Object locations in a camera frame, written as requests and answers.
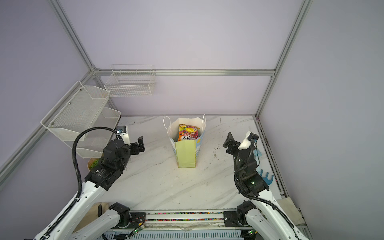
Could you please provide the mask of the potted green plant cup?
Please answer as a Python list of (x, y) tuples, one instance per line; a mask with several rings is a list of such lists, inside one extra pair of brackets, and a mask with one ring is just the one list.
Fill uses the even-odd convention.
[(99, 162), (99, 159), (96, 159), (96, 158), (89, 159), (88, 165), (87, 165), (89, 171), (91, 171), (95, 166), (97, 166), (98, 162)]

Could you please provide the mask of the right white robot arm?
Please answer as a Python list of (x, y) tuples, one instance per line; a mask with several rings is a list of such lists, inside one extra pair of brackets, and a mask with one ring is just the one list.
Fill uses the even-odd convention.
[(259, 174), (258, 139), (258, 135), (247, 132), (244, 140), (238, 142), (228, 133), (223, 144), (226, 153), (233, 156), (235, 187), (247, 199), (237, 206), (238, 223), (253, 228), (264, 240), (307, 240)]

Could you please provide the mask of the blue toy rake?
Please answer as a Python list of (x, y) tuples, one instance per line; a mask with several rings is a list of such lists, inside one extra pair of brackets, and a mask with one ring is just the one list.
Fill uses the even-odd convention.
[(257, 170), (259, 175), (262, 177), (262, 179), (265, 181), (265, 183), (270, 186), (274, 180), (275, 180), (275, 175), (270, 174), (269, 172), (265, 172), (263, 169)]

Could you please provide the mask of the white mesh two-tier shelf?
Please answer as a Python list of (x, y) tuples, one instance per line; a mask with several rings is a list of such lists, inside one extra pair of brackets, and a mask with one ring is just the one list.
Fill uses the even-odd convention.
[[(83, 131), (92, 127), (114, 129), (121, 112), (108, 107), (110, 92), (76, 82), (64, 97), (41, 120), (41, 125), (69, 148)], [(100, 158), (113, 133), (95, 130), (85, 134), (77, 145), (83, 159)]]

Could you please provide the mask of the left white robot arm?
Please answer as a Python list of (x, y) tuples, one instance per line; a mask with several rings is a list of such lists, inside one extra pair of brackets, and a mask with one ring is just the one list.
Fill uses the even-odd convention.
[[(98, 165), (83, 179), (77, 161), (77, 146), (85, 134), (96, 130), (110, 131), (116, 137), (104, 147), (103, 156)], [(123, 174), (131, 156), (144, 151), (144, 138), (139, 137), (136, 142), (130, 142), (128, 129), (123, 126), (119, 126), (115, 130), (108, 127), (92, 127), (81, 132), (75, 138), (72, 147), (78, 191), (52, 222), (35, 236), (35, 239), (95, 240), (114, 227), (129, 226), (132, 218), (129, 207), (114, 203), (97, 219), (78, 231), (75, 230), (91, 207)]]

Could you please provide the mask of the white green-fingered glove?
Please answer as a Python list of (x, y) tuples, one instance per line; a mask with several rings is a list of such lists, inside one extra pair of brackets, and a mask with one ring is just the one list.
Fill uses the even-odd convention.
[(277, 200), (277, 203), (283, 209), (291, 222), (296, 226), (305, 225), (306, 222), (300, 210), (296, 207), (290, 197)]

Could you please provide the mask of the red Fox's fruits candy bag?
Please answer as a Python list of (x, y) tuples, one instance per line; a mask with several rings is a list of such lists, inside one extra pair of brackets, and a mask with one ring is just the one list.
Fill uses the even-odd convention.
[(200, 128), (191, 125), (179, 125), (178, 142), (182, 140), (196, 140), (199, 138)]

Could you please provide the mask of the floral paper gift bag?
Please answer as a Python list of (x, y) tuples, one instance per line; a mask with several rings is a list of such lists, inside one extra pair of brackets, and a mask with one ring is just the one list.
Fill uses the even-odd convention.
[[(199, 138), (196, 140), (182, 140), (178, 142), (180, 124), (200, 128)], [(195, 168), (206, 130), (206, 116), (203, 115), (201, 118), (178, 118), (173, 122), (169, 117), (164, 117), (163, 125), (166, 128), (168, 138), (175, 153), (178, 167)]]

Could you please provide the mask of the light blue toy shovel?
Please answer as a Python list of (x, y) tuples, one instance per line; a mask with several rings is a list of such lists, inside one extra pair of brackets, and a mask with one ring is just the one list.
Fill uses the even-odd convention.
[(255, 157), (255, 159), (259, 159), (259, 158), (262, 157), (262, 153), (260, 152), (259, 149), (255, 149), (255, 150), (253, 151), (253, 153), (254, 153), (254, 157)]

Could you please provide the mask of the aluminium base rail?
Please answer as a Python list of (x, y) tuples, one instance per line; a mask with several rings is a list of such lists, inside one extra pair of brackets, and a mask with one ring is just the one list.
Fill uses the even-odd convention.
[(236, 211), (132, 212), (125, 227), (105, 232), (102, 240), (279, 240), (265, 217), (252, 210), (248, 219)]

